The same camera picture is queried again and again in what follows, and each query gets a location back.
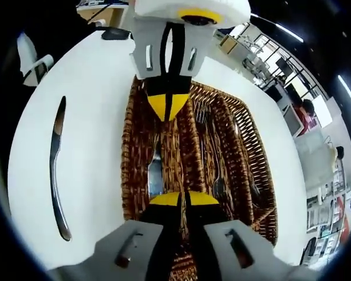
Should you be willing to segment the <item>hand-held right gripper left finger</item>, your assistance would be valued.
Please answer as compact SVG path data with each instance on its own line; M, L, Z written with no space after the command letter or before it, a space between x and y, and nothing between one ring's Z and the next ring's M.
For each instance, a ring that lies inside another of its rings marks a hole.
M128 220L100 239L93 254L49 271L53 280L168 280L180 242L181 195L152 199L139 220Z

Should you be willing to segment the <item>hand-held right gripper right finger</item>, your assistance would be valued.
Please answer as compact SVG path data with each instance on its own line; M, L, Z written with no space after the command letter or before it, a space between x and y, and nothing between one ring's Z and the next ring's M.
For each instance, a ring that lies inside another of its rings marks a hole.
M239 220L229 220L218 201L187 193L186 217L199 280L309 280L310 270L275 256L273 246Z

